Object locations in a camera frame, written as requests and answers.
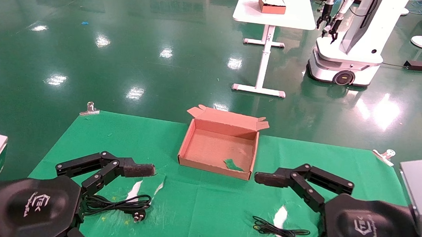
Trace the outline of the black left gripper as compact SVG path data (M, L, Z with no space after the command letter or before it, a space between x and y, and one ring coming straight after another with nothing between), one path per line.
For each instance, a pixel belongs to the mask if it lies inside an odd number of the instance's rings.
M93 196L119 176L152 177L156 170L107 151L58 163L55 169L59 177L52 179L0 182L0 237L85 237L75 228L80 194ZM81 187L70 179L90 172Z

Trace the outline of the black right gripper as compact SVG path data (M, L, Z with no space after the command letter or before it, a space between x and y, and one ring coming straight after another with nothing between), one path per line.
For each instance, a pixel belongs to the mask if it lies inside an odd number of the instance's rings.
M318 167L303 164L295 169L278 168L274 173L256 172L254 181L292 188L316 213L325 206L323 237L420 237L408 207L352 198L352 181ZM309 181L338 196L325 203Z

